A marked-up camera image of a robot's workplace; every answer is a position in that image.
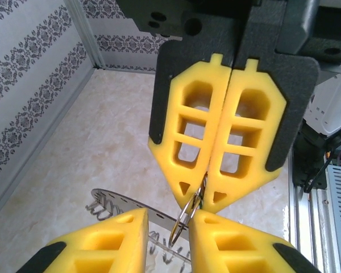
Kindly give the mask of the aluminium frame post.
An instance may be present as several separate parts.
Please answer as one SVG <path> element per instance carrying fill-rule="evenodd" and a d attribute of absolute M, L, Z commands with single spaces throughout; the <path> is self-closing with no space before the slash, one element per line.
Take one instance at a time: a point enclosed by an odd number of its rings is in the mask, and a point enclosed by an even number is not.
<path fill-rule="evenodd" d="M 105 69 L 105 61 L 95 40 L 91 25 L 80 0 L 63 0 L 76 27 L 79 37 L 89 55 L 93 67 Z"/>

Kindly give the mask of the aluminium table edge rail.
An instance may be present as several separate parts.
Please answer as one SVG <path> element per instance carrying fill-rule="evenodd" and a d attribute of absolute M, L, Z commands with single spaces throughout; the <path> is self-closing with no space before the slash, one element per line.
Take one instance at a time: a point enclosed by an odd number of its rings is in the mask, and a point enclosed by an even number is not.
<path fill-rule="evenodd" d="M 15 153 L 9 154 L 9 160 L 7 164 L 1 166 L 0 172 L 0 211 L 94 71 L 94 68 L 85 66 L 78 68 L 71 79 L 63 85 L 62 91 L 49 105 L 48 109 L 44 111 L 43 116 L 39 117 L 39 121 L 34 123 L 34 128 L 22 139 L 22 144 L 15 149 Z"/>
<path fill-rule="evenodd" d="M 154 67 L 141 67 L 141 66 L 132 66 L 132 65 L 106 65 L 105 69 L 111 71 L 122 71 L 122 72 L 131 72 L 131 73 L 146 73 L 146 74 L 155 74 L 156 69 Z"/>

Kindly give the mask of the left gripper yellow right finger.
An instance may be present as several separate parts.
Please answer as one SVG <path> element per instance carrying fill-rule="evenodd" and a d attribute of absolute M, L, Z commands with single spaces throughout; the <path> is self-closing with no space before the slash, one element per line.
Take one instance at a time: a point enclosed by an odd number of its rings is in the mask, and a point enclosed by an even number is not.
<path fill-rule="evenodd" d="M 192 273 L 321 273 L 286 240 L 204 210 L 189 243 Z"/>

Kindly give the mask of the aluminium mounting rail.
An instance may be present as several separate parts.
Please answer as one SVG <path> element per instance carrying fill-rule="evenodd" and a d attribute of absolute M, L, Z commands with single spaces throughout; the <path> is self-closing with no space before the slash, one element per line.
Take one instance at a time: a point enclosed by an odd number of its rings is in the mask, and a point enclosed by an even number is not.
<path fill-rule="evenodd" d="M 289 242 L 324 273 L 323 243 L 317 197 L 293 183 L 293 159 L 288 159 Z"/>

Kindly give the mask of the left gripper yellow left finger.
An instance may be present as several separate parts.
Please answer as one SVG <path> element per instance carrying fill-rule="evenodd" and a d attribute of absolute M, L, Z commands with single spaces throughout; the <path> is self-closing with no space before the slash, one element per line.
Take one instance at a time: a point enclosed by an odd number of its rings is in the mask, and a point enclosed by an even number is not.
<path fill-rule="evenodd" d="M 145 273 L 148 212 L 134 209 L 62 235 L 16 273 Z"/>

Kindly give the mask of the metal disc with key rings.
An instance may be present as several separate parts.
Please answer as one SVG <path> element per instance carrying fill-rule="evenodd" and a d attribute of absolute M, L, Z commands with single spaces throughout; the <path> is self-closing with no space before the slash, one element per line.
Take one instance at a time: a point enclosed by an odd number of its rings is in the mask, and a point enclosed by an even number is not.
<path fill-rule="evenodd" d="M 181 237 L 173 247 L 168 247 L 168 238 L 176 220 L 144 203 L 119 193 L 93 189 L 93 202 L 86 210 L 98 221 L 115 217 L 137 208 L 146 208 L 149 220 L 149 235 L 145 273 L 192 273 L 188 228 L 184 228 Z"/>

